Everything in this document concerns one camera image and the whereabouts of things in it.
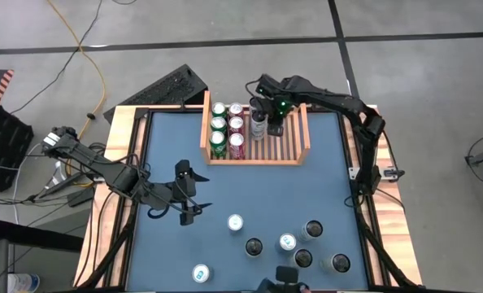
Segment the wooden slatted tray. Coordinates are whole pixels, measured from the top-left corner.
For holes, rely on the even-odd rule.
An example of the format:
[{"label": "wooden slatted tray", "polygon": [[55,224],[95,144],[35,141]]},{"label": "wooden slatted tray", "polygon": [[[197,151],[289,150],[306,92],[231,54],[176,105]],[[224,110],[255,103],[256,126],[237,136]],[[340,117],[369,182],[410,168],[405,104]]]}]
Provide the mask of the wooden slatted tray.
[{"label": "wooden slatted tray", "polygon": [[233,160],[227,156],[216,159],[211,153],[211,94],[206,92],[203,99],[202,133],[200,149],[207,164],[211,165],[300,165],[310,150],[310,135],[308,133],[307,108],[302,105],[295,109],[285,119],[284,134],[281,138],[268,136],[255,141],[250,135],[249,105],[243,105],[245,123],[245,153],[244,160]]}]

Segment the blue mat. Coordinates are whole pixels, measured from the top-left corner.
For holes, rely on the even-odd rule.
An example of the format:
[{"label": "blue mat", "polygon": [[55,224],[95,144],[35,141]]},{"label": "blue mat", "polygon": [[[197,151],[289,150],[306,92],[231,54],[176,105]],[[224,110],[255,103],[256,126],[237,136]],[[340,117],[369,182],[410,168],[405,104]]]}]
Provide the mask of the blue mat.
[{"label": "blue mat", "polygon": [[[299,243],[309,249],[314,263],[299,272],[312,289],[366,289],[366,276],[355,215],[343,204],[350,195],[337,116],[308,115],[311,152],[302,166],[209,166],[199,150],[202,114],[155,113],[150,147],[151,181],[174,178],[174,165],[190,160],[194,171],[211,179],[197,184],[198,203],[213,203],[192,225],[179,225],[179,213],[170,209],[162,219],[151,220],[141,206],[128,275],[128,291],[239,291],[254,290],[263,278],[273,279],[278,265],[289,259],[274,244],[285,232],[296,233],[315,219],[324,225],[320,239]],[[243,229],[229,233],[227,219],[237,213]],[[249,258],[244,246],[256,237],[263,253]],[[348,273],[325,273],[321,258],[335,253],[350,257]],[[213,278],[198,284],[192,268],[206,264]]]}]

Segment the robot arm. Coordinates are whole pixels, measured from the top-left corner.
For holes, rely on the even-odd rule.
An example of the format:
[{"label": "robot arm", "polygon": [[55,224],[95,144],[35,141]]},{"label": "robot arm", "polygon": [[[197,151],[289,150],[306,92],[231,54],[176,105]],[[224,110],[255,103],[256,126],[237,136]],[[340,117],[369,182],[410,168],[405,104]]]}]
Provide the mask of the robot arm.
[{"label": "robot arm", "polygon": [[307,79],[293,76],[277,82],[267,74],[259,78],[256,91],[265,98],[257,98],[257,108],[268,114],[268,133],[281,136],[283,134],[283,118],[292,111],[292,106],[311,103],[340,112],[349,121],[354,134],[361,144],[361,168],[355,178],[361,195],[375,192],[381,173],[375,165],[376,149],[379,137],[385,127],[385,121],[374,109],[366,106],[361,100],[348,95],[341,95],[317,88]]},{"label": "robot arm", "polygon": [[196,204],[191,197],[196,195],[196,181],[209,181],[193,172],[188,160],[181,160],[175,166],[175,181],[169,183],[151,183],[148,181],[150,173],[137,166],[124,164],[120,161],[110,161],[104,156],[90,150],[81,144],[76,138],[76,132],[72,128],[54,128],[43,140],[42,151],[49,157],[56,159],[71,159],[84,165],[104,179],[111,191],[120,196],[147,204],[155,211],[162,213],[157,219],[166,214],[169,207],[181,212],[181,225],[190,225],[194,222],[194,216],[202,213],[204,207],[210,204]]}]

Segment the gray floor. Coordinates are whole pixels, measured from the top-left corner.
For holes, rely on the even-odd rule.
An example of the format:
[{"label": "gray floor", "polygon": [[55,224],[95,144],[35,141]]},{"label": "gray floor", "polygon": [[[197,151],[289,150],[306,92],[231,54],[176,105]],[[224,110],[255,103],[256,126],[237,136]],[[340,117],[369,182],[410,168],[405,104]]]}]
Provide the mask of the gray floor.
[{"label": "gray floor", "polygon": [[[81,35],[93,19],[98,1],[54,3]],[[336,3],[347,36],[483,32],[480,0]],[[328,3],[321,0],[138,0],[131,6],[105,0],[85,44],[334,35]],[[0,49],[73,44],[71,35],[45,1],[0,0]],[[347,45],[361,98],[379,105],[398,163],[407,171],[400,188],[424,284],[483,292],[483,184],[463,161],[471,144],[483,136],[483,38]],[[276,78],[303,75],[318,86],[348,91],[336,43],[90,55],[106,78],[106,109],[183,63],[209,85],[214,100],[227,103],[245,102],[248,98],[244,82],[262,72]],[[67,57],[0,55],[0,69],[15,69],[3,106],[7,110],[19,107],[54,78]],[[93,109],[100,90],[97,73],[78,55],[59,82],[17,116],[33,126],[36,143],[52,126],[82,127],[85,113]],[[97,120],[84,142],[106,142],[108,131],[107,122]],[[28,160],[17,197],[22,199],[41,189],[52,168],[52,160]],[[11,192],[0,195],[9,196]],[[87,208],[64,208],[46,221]],[[27,224],[50,210],[20,207],[21,223]],[[13,210],[0,207],[0,219],[13,221]],[[63,267],[49,262],[51,256],[35,259],[39,260]],[[66,275],[72,277],[72,271],[67,270]]]}]

